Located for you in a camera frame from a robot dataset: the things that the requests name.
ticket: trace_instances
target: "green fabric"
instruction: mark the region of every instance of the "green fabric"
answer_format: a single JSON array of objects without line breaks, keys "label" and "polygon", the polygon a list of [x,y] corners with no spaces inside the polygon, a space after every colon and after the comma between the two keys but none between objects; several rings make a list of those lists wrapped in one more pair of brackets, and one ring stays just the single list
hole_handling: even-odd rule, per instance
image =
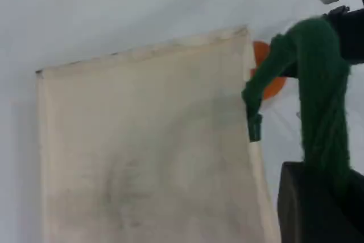
[{"label": "green fabric", "polygon": [[341,57],[338,36],[327,21],[308,19],[273,38],[268,58],[242,92],[249,129],[260,127],[258,111],[264,88],[293,62],[298,67],[304,163],[318,170],[340,199],[350,174],[345,118],[350,67]]}]

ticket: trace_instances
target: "green yarn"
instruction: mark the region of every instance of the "green yarn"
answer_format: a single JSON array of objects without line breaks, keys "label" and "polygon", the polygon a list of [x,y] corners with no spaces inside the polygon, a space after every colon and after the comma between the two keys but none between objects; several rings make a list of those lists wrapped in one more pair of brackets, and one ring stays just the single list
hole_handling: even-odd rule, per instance
[{"label": "green yarn", "polygon": [[[345,195],[350,164],[345,117],[349,64],[341,57],[339,38],[321,18],[304,20],[271,42],[268,58],[246,84],[242,97],[249,129],[260,126],[264,88],[297,62],[304,163],[327,181],[338,198]],[[257,141],[250,134],[251,141]]]}]

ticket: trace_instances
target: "white backdrop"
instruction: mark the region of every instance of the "white backdrop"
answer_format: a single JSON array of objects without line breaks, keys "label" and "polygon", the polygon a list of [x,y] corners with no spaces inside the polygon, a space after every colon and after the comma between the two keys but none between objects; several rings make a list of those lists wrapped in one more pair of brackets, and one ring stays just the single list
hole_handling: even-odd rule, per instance
[{"label": "white backdrop", "polygon": [[[343,3],[361,6],[360,0]],[[0,242],[40,242],[37,69],[240,24],[267,40],[329,9],[319,0],[0,0]],[[354,74],[348,108],[359,151],[364,83],[359,69]],[[297,106],[294,83],[264,105],[263,152],[273,196],[282,161],[300,159]],[[364,167],[363,156],[353,154],[355,166]]]}]

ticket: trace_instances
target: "beige towel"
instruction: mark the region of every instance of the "beige towel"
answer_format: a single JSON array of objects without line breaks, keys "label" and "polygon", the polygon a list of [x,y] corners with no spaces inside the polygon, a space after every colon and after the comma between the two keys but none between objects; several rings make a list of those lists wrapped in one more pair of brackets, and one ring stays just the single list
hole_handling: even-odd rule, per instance
[{"label": "beige towel", "polygon": [[240,28],[41,71],[45,242],[277,242],[241,100],[253,64]]}]

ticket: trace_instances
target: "orange object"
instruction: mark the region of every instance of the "orange object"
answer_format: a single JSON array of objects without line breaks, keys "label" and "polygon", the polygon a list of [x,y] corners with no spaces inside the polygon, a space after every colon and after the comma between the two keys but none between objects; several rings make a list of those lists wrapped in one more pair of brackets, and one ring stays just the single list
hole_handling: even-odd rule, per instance
[{"label": "orange object", "polygon": [[[263,63],[263,61],[268,57],[270,48],[267,43],[260,41],[254,41],[253,46],[255,54],[255,63],[257,67],[259,67]],[[257,70],[256,68],[252,69],[250,74],[253,76],[256,70]],[[274,79],[269,84],[269,86],[265,88],[263,93],[263,100],[274,97],[282,89],[285,83],[286,83],[285,77],[277,77],[276,79]]]}]

